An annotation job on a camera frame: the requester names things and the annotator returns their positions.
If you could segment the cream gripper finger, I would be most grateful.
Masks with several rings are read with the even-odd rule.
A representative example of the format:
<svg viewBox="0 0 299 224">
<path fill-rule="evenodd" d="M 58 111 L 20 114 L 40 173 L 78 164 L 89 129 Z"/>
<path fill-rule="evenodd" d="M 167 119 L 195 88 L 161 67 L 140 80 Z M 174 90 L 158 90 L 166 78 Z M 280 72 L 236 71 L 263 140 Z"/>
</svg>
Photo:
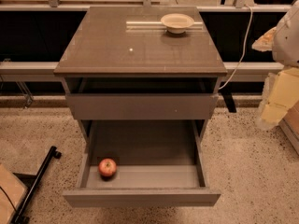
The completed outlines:
<svg viewBox="0 0 299 224">
<path fill-rule="evenodd" d="M 287 67 L 277 74 L 269 73 L 263 85 L 256 125 L 264 131 L 273 129 L 298 101 L 298 68 Z"/>
<path fill-rule="evenodd" d="M 273 27 L 270 30 L 268 30 L 257 40 L 255 40 L 251 47 L 260 52 L 271 51 L 276 29 L 277 29 L 276 27 Z"/>
</svg>

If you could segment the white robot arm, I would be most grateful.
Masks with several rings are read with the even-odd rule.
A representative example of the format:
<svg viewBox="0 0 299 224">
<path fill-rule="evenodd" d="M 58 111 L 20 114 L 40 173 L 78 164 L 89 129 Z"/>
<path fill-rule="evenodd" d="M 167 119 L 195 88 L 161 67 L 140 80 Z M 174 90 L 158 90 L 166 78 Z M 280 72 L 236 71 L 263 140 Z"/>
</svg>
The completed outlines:
<svg viewBox="0 0 299 224">
<path fill-rule="evenodd" d="M 264 82 L 262 101 L 256 118 L 262 130 L 271 130 L 299 101 L 299 1 L 252 45 L 258 51 L 272 51 L 273 60 L 284 68 L 269 74 Z"/>
</svg>

